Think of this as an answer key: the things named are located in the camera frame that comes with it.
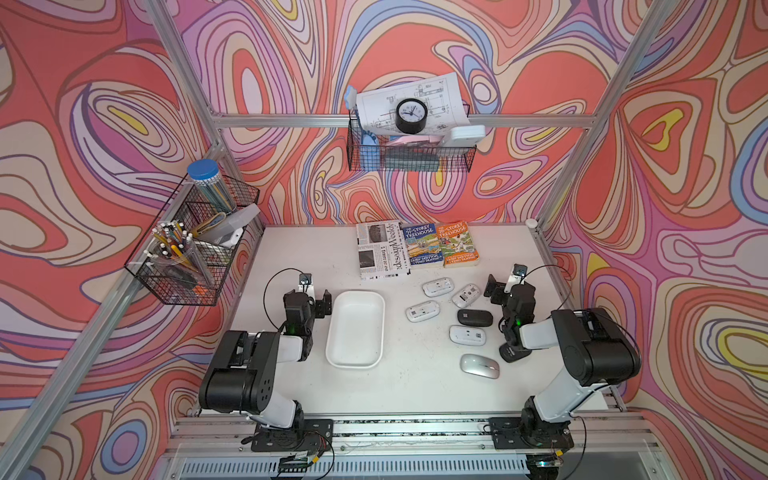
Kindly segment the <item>white mouse top upside-down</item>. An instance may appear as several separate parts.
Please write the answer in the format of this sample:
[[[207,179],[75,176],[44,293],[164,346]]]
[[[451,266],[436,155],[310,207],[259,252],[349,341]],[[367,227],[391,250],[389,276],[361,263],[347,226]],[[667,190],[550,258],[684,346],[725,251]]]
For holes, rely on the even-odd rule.
[[[453,292],[454,282],[448,277],[442,277],[422,284],[422,291],[428,298],[435,298]]]

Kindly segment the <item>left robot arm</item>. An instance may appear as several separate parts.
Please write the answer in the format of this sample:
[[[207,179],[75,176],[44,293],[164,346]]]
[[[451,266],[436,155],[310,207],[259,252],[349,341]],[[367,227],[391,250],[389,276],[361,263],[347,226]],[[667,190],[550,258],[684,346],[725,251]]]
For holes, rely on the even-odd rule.
[[[249,333],[229,330],[223,337],[203,377],[198,403],[204,410],[244,414],[256,423],[254,433],[243,439],[253,452],[315,452],[332,448],[333,422],[305,420],[299,401],[277,390],[280,363],[308,359],[317,319],[332,313],[332,295],[320,300],[292,290],[283,296],[286,320],[276,331]]]

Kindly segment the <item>black mouse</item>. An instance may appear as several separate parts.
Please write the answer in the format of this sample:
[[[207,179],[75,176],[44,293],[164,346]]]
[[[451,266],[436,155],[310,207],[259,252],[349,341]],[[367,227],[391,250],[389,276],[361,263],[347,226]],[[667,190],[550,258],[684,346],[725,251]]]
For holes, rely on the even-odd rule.
[[[461,325],[476,328],[490,327],[494,323],[490,311],[478,309],[460,309],[457,312],[457,321]]]

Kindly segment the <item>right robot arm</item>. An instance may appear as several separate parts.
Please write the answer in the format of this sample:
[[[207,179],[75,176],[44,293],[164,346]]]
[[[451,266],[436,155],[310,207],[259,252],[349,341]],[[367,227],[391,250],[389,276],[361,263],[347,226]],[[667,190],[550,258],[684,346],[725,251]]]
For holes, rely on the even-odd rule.
[[[638,348],[605,309],[553,310],[536,321],[535,292],[517,276],[503,284],[490,275],[484,289],[484,296],[502,309],[502,360],[514,363],[556,347],[563,361],[547,387],[526,400],[519,419],[509,425],[502,419],[491,421],[498,450],[510,447],[514,437],[535,449],[572,448],[573,412],[599,390],[636,376],[642,366]]]

